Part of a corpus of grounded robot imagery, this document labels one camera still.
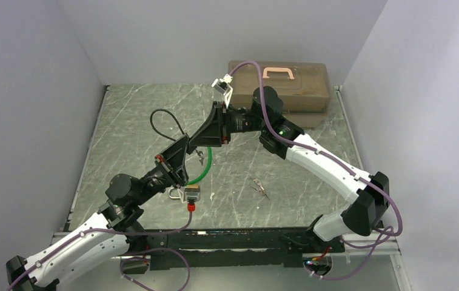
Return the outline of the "black cable padlock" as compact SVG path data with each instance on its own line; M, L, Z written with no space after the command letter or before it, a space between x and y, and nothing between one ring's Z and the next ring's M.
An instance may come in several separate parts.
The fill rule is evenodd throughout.
M149 123L157 139L160 140L162 148L159 152L187 133L183 122L167 109L154 109L149 116Z

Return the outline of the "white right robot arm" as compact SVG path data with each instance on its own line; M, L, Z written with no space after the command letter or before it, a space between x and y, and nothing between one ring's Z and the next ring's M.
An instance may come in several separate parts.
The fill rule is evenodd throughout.
M347 233L369 236L389 207L387 176L353 169L283 116L283 101L272 87L264 87L264 99L259 93L254 91L248 109L213 102L209 117L189 139L189 151L220 147L234 133L260 132L260 143L267 151L321 178L346 202L342 209L320 215L310 224L306 230L309 249L320 252L332 239Z

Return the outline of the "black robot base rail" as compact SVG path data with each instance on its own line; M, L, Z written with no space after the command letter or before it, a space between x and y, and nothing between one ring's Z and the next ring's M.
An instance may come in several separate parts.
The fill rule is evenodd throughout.
M190 267L283 266L302 267L304 260L344 253L335 238L323 245L307 235L305 227L188 229L168 235L134 238L128 255L148 250L151 270Z

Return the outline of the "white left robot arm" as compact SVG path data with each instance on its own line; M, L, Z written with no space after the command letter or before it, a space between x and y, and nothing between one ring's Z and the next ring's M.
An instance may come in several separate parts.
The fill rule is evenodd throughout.
M155 167L142 178L117 174L106 190L107 202L83 225L50 247L6 263L8 290L56 290L108 259L129 252L141 253L148 236L138 218L141 206L170 187L187 184L185 158L192 152L183 135L156 155Z

